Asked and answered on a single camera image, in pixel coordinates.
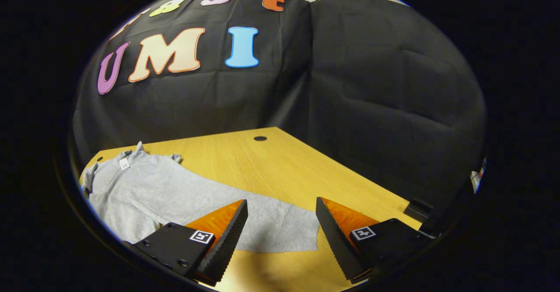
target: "gray t-shirt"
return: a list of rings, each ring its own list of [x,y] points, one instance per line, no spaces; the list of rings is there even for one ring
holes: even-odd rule
[[[122,169],[124,158],[129,167]],[[246,199],[249,215],[238,250],[317,250],[319,222],[314,212],[204,178],[179,165],[180,160],[177,154],[149,155],[139,142],[136,151],[122,152],[86,169],[82,190],[115,236],[130,243],[142,240],[162,224],[186,225]]]

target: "purple letter u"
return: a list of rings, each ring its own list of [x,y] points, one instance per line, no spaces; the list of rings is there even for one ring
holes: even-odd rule
[[[107,64],[109,63],[108,61],[111,60],[112,53],[107,55],[101,62],[102,67],[99,70],[99,77],[98,77],[98,92],[101,95],[108,93],[115,85],[116,77],[119,76],[120,61],[123,59],[122,57],[124,54],[124,50],[126,49],[126,47],[128,47],[129,44],[130,41],[120,46],[116,50],[115,62],[112,65],[111,77],[108,78],[108,80],[105,79],[105,75],[107,73]]]

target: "black fabric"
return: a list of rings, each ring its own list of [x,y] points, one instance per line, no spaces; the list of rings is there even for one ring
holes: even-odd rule
[[[262,0],[201,1],[138,18],[94,55],[73,119],[83,164],[138,141],[276,126],[380,186],[433,205],[426,231],[463,198],[460,187],[480,168],[486,107],[462,54],[414,9],[387,0],[285,0],[276,12]],[[224,64],[233,26],[258,29],[258,66]],[[148,63],[147,79],[128,82],[142,39],[162,33],[170,43],[193,27],[206,29],[199,69],[158,75]],[[98,94],[101,60],[126,41],[115,86]]]
[[[425,224],[438,222],[484,141],[486,107],[468,63],[405,5],[320,0],[311,8],[309,144],[408,200],[432,204]]]

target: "blue letter i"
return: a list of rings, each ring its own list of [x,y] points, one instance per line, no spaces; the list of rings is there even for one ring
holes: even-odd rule
[[[232,34],[234,41],[231,46],[231,57],[226,65],[232,68],[249,68],[259,64],[252,54],[252,38],[259,32],[252,27],[231,27],[227,31]]]

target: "wooden table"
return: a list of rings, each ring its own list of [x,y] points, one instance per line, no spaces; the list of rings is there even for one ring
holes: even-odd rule
[[[264,141],[254,140],[264,136]],[[109,160],[136,146],[104,150]],[[403,212],[408,201],[385,190],[278,128],[262,128],[144,144],[149,154],[180,154],[181,165],[208,179],[315,211],[321,196],[383,222],[398,218],[418,230]],[[218,291],[340,291],[344,278],[322,229],[318,251],[254,253],[236,250]]]

